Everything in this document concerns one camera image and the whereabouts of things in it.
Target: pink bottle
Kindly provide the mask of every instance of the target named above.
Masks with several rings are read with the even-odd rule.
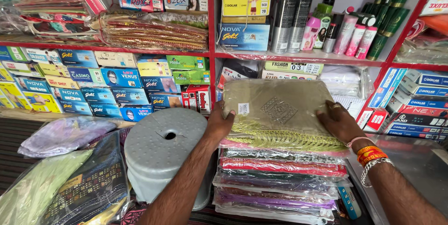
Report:
[[[361,42],[362,36],[366,31],[366,26],[356,25],[355,31],[353,32],[352,39],[350,40],[349,46],[345,51],[346,56],[355,56],[356,51],[358,50],[359,43]]]
[[[317,34],[319,33],[320,19],[311,17],[306,23],[305,30],[303,32],[301,50],[312,50],[314,43],[316,43]]]

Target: goodluck box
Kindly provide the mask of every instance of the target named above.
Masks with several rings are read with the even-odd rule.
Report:
[[[0,106],[6,108],[15,108],[14,104],[0,90]]]
[[[65,113],[92,116],[92,111],[90,110],[88,103],[59,100],[59,104]]]
[[[100,86],[106,85],[100,69],[68,67],[67,70],[75,82],[97,83]]]
[[[210,67],[207,57],[167,55],[167,61],[171,69],[208,70]]]
[[[154,112],[152,105],[130,105],[122,104],[120,112],[125,121],[138,122],[147,115]]]
[[[2,62],[0,62],[0,81],[14,81],[13,77],[9,73],[9,71],[3,66]]]
[[[50,86],[43,78],[31,78],[26,76],[14,77],[17,84],[20,85],[22,90],[29,90],[42,93],[51,93]]]
[[[411,81],[430,86],[448,87],[448,73],[430,70],[409,69],[406,74]]]
[[[137,61],[141,54],[94,51],[98,65],[109,67],[130,67],[136,68]]]
[[[263,79],[305,79],[305,80],[315,80],[317,79],[317,75],[311,74],[297,74],[297,73],[287,73],[280,71],[270,71],[263,70],[261,74],[261,78]]]
[[[142,12],[163,12],[164,0],[118,0],[123,9]]]
[[[89,106],[96,117],[122,118],[117,104],[89,103]]]
[[[67,67],[64,65],[39,63],[39,67],[40,67],[40,69],[42,69],[42,72],[44,74],[70,77],[70,73],[67,70]]]
[[[220,46],[233,50],[267,51],[269,28],[269,24],[219,24],[218,30],[222,31]]]
[[[141,76],[172,76],[164,55],[142,56],[137,62],[137,67]]]
[[[448,87],[419,85],[414,83],[411,79],[409,79],[406,76],[403,78],[403,80],[401,80],[400,85],[414,95],[448,96]]]
[[[29,91],[24,91],[23,94],[36,111],[62,113],[59,102],[54,99],[52,94]]]
[[[181,87],[174,83],[172,76],[142,76],[142,85],[146,91],[181,92]]]
[[[271,0],[223,0],[223,16],[269,15]]]
[[[322,72],[323,64],[267,61],[264,65],[264,69],[289,73],[310,73],[319,75]]]
[[[100,68],[104,81],[111,87],[141,88],[138,70],[134,68]]]
[[[164,0],[165,9],[208,11],[208,0]]]
[[[78,84],[68,77],[60,77],[47,74],[45,75],[45,79],[47,79],[48,84],[52,87],[76,90],[79,89]]]
[[[43,77],[43,72],[37,63],[20,63],[3,61],[3,67],[14,75]]]
[[[115,98],[109,88],[82,87],[80,90],[87,102],[116,104]]]
[[[98,68],[95,55],[91,50],[58,49],[62,63],[66,66]]]
[[[205,115],[210,114],[210,86],[188,85],[182,92],[182,101],[184,108],[190,108]]]
[[[176,70],[172,75],[176,84],[210,84],[210,71]]]
[[[59,100],[86,103],[86,100],[84,99],[84,96],[82,96],[82,92],[80,90],[52,87],[52,93],[56,97],[56,99]]]
[[[182,108],[182,96],[175,93],[150,93],[151,104],[159,108]]]
[[[117,104],[149,104],[142,88],[111,88],[111,92]]]
[[[27,48],[26,53],[35,62],[62,65],[58,52],[54,49]]]
[[[16,62],[28,62],[31,61],[31,58],[26,53],[26,48],[21,47],[6,47],[8,49],[9,55],[13,61]]]
[[[31,109],[31,105],[15,82],[0,82],[0,90],[16,108]]]

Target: laxo box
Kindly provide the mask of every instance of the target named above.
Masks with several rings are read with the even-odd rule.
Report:
[[[159,108],[182,108],[182,95],[176,93],[150,93],[151,104]]]
[[[24,47],[6,47],[8,49],[9,55],[15,62],[28,62],[31,58],[26,53],[26,48]]]
[[[45,75],[45,79],[47,79],[47,82],[52,87],[58,87],[63,89],[79,89],[78,84],[73,81],[69,77],[61,77],[61,76],[54,76],[54,75]]]
[[[410,125],[392,122],[388,126],[388,130],[401,130],[401,131],[417,131],[417,132],[430,132],[430,133],[448,133],[448,129],[436,126],[424,126],[424,125]]]
[[[118,0],[123,9],[147,13],[163,12],[164,0]]]
[[[141,76],[172,76],[164,55],[145,55],[137,62]]]
[[[135,68],[102,67],[101,73],[106,85],[110,87],[141,88],[140,75]]]
[[[142,88],[111,88],[111,92],[118,104],[149,104]]]
[[[26,53],[34,62],[62,65],[58,52],[54,49],[27,48]]]
[[[39,63],[39,67],[44,74],[56,75],[56,76],[64,76],[70,77],[70,73],[67,70],[67,67],[64,65],[54,65],[47,63]]]
[[[3,66],[2,62],[0,62],[0,81],[11,81],[13,82],[14,79],[9,73],[9,71]]]
[[[385,108],[408,69],[389,68],[367,107]]]
[[[3,61],[3,67],[14,75],[24,75],[32,77],[44,77],[42,70],[37,63],[21,63]]]
[[[92,111],[90,110],[88,103],[59,100],[59,104],[65,113],[92,116]]]
[[[94,51],[98,65],[109,67],[136,68],[137,60],[142,56],[134,53]]]
[[[35,111],[62,113],[59,102],[55,100],[52,94],[24,91],[26,99],[30,102],[31,108]]]
[[[271,0],[223,0],[223,16],[269,15]]]
[[[87,102],[116,104],[114,95],[109,88],[81,87],[80,90]]]
[[[120,112],[125,121],[138,122],[154,112],[152,105],[122,104]]]
[[[436,87],[429,85],[419,85],[408,77],[404,77],[400,85],[414,95],[423,96],[448,96],[448,87]]]
[[[9,100],[8,97],[3,94],[2,90],[0,90],[0,106],[6,108],[15,108],[14,104]]]
[[[91,50],[58,49],[61,61],[66,66],[98,68],[95,55]]]
[[[230,50],[267,51],[269,24],[222,23],[220,46]]]
[[[183,11],[208,11],[208,0],[164,0],[165,9]]]
[[[448,98],[442,96],[414,96],[406,93],[401,86],[395,90],[394,97],[403,104],[430,108],[448,108]]]
[[[266,61],[264,69],[270,71],[283,71],[288,73],[319,75],[322,72],[323,64]]]
[[[142,76],[142,85],[146,91],[181,92],[181,87],[174,83],[172,76]]]
[[[448,72],[409,69],[405,76],[417,84],[448,87]]]
[[[16,108],[31,109],[30,102],[15,82],[0,82],[0,90]]]
[[[448,126],[448,118],[424,116],[417,114],[400,113],[398,114],[394,122],[411,124],[411,125],[429,125],[429,126]]]
[[[184,108],[195,110],[201,114],[210,114],[210,86],[188,85],[182,92],[182,104]]]
[[[27,76],[14,77],[17,84],[20,85],[22,90],[35,91],[41,93],[51,93],[50,86],[43,78],[32,78]]]
[[[210,68],[207,57],[167,55],[168,67],[179,70],[208,70]]]
[[[400,131],[400,130],[386,130],[383,134],[392,136],[405,136],[412,138],[435,139],[435,140],[445,140],[445,138],[447,137],[447,135],[431,134],[416,131]]]
[[[210,84],[210,71],[176,70],[172,73],[176,84]]]
[[[118,104],[89,103],[89,106],[96,117],[122,118]]]
[[[315,80],[317,79],[317,75],[312,74],[298,74],[298,73],[287,73],[281,71],[270,71],[263,70],[261,74],[261,78],[263,79],[305,79],[305,80]]]
[[[9,54],[8,48],[5,46],[0,46],[0,60],[2,61],[12,61],[13,58]]]
[[[98,83],[100,86],[106,85],[100,69],[68,67],[67,70],[75,82]]]
[[[80,90],[63,89],[52,87],[52,93],[59,100],[75,101],[86,103],[84,96]]]

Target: underwear box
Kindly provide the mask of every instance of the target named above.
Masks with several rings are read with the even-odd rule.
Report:
[[[43,78],[44,74],[37,63],[2,61],[3,67],[11,74]]]
[[[271,71],[263,69],[261,73],[262,79],[299,79],[299,80],[316,80],[317,75],[288,73],[282,71]]]
[[[176,70],[172,72],[176,84],[210,84],[210,71]]]
[[[26,53],[26,48],[24,47],[6,47],[8,49],[9,55],[15,62],[29,62],[31,58]]]
[[[208,0],[164,0],[165,9],[182,11],[208,11]]]
[[[54,65],[48,63],[39,63],[39,67],[44,74],[70,77],[70,73],[64,65]]]
[[[98,65],[109,67],[136,68],[137,60],[142,56],[134,53],[94,51]]]
[[[228,50],[267,51],[269,29],[269,24],[222,23],[219,43]]]
[[[0,62],[0,81],[14,82],[13,77],[11,76],[9,71],[3,66],[2,62]]]
[[[149,104],[145,90],[142,88],[114,88],[111,92],[117,104]]]
[[[86,103],[86,99],[82,96],[81,90],[71,90],[71,89],[63,89],[63,88],[51,88],[53,96],[56,99],[64,100],[64,101],[72,101],[72,102],[83,102]]]
[[[137,62],[141,76],[172,76],[164,55],[143,55]]]
[[[190,108],[201,114],[210,114],[210,86],[209,85],[188,85],[182,91],[182,104],[184,108]]]
[[[61,61],[66,66],[98,68],[95,55],[91,50],[58,49]]]
[[[163,12],[164,0],[118,0],[123,9],[147,13]]]
[[[176,93],[150,93],[151,104],[154,108],[182,108],[182,96]]]
[[[118,104],[89,103],[89,106],[96,117],[122,118]]]
[[[131,105],[122,104],[120,106],[120,112],[125,121],[138,122],[147,115],[154,112],[152,105]]]
[[[47,81],[43,78],[32,78],[26,76],[15,76],[17,84],[23,90],[41,92],[41,93],[51,93],[50,86]]]
[[[62,65],[61,58],[56,49],[27,48],[26,53],[34,62]]]
[[[92,116],[92,111],[90,110],[88,103],[59,100],[59,104],[65,113]]]
[[[167,55],[168,67],[178,70],[209,70],[207,57]]]
[[[223,16],[269,15],[271,0],[223,0]]]
[[[142,85],[148,92],[181,92],[181,87],[175,84],[172,76],[142,76]]]
[[[0,90],[16,108],[31,109],[30,102],[15,82],[0,82]]]
[[[97,83],[99,86],[106,85],[100,69],[68,67],[67,70],[75,82]]]
[[[24,91],[26,99],[30,102],[35,111],[62,113],[59,102],[55,100],[52,94]]]
[[[6,108],[15,108],[15,105],[6,97],[2,90],[0,90],[0,106]]]
[[[61,76],[54,76],[54,75],[45,75],[45,79],[47,79],[47,82],[52,87],[58,87],[63,89],[79,89],[78,84],[73,81],[70,77],[61,77]]]
[[[81,87],[81,93],[87,102],[102,104],[116,104],[110,88]]]
[[[110,87],[141,88],[140,75],[136,68],[102,67],[104,82]]]
[[[266,63],[264,64],[264,69],[270,71],[283,71],[288,73],[319,75],[322,72],[323,64],[266,61]]]
[[[0,46],[0,60],[13,61],[13,58],[9,54],[8,48],[5,46]]]

